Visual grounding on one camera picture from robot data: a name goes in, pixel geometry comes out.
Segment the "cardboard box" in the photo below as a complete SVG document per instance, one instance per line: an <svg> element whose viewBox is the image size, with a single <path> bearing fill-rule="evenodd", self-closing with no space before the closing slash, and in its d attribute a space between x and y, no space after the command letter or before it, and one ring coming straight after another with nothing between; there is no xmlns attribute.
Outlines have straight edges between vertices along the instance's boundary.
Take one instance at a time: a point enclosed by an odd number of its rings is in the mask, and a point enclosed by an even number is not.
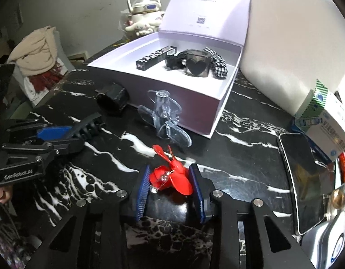
<svg viewBox="0 0 345 269"><path fill-rule="evenodd" d="M345 109L319 80L296 112L292 129L306 134L326 162L345 151Z"/></svg>

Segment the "white wall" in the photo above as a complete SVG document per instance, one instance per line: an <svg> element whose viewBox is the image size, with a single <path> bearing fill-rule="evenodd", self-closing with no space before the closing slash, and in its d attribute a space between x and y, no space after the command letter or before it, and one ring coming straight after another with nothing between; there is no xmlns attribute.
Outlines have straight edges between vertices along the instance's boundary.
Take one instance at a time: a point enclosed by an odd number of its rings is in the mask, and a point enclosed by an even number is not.
<svg viewBox="0 0 345 269"><path fill-rule="evenodd" d="M163 9L169 0L161 0ZM20 4L23 26L17 29L13 11ZM0 28L6 27L16 44L34 29L56 26L67 55L84 51L94 55L122 38L120 11L126 0L8 0L0 11Z"/></svg>

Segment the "beige cloth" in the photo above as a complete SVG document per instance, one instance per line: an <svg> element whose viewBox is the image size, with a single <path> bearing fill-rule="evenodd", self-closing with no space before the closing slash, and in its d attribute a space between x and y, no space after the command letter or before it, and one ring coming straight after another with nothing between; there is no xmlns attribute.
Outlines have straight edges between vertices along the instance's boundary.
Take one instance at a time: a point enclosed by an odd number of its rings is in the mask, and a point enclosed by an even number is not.
<svg viewBox="0 0 345 269"><path fill-rule="evenodd" d="M57 61L55 29L46 26L23 38L11 52L8 62L15 61L26 77L49 71Z"/></svg>

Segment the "heart design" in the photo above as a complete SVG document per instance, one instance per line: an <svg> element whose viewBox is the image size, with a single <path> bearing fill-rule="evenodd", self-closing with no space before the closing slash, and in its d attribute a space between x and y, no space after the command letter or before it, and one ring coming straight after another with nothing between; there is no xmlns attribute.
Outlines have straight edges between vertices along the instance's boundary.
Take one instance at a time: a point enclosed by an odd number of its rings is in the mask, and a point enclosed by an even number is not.
<svg viewBox="0 0 345 269"><path fill-rule="evenodd" d="M195 62L193 59L188 59L186 61L186 67L194 76L198 76L206 69L206 62Z"/></svg>

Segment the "blue gripper pad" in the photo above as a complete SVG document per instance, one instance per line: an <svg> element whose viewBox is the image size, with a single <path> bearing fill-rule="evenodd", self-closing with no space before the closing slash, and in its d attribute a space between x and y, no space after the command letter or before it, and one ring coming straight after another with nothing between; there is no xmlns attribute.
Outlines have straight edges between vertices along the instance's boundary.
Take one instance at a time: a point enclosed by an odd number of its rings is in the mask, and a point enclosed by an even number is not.
<svg viewBox="0 0 345 269"><path fill-rule="evenodd" d="M215 185L210 179L202 177L197 164L189 167L189 181L193 186L193 202L200 223L209 221L215 214L215 205L210 201L210 193Z"/></svg>
<svg viewBox="0 0 345 269"><path fill-rule="evenodd" d="M44 141L53 141L62 138L71 128L71 126L45 127L37 132L37 137Z"/></svg>
<svg viewBox="0 0 345 269"><path fill-rule="evenodd" d="M146 166L146 169L143 172L139 172L138 176L138 183L140 184L137 187L137 191L134 188L132 191L132 198L136 201L135 203L135 220L139 221L144 214L146 199L148 197L149 187L150 187L150 180L149 175L151 174L152 170L150 165Z"/></svg>

